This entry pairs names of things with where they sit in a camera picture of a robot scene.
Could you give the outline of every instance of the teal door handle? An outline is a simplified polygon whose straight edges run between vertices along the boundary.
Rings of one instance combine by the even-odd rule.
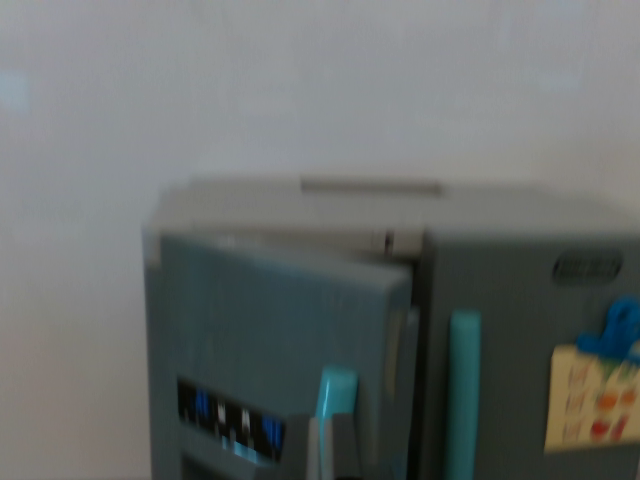
[[[445,480],[473,480],[480,400],[479,312],[455,311],[449,337]]]

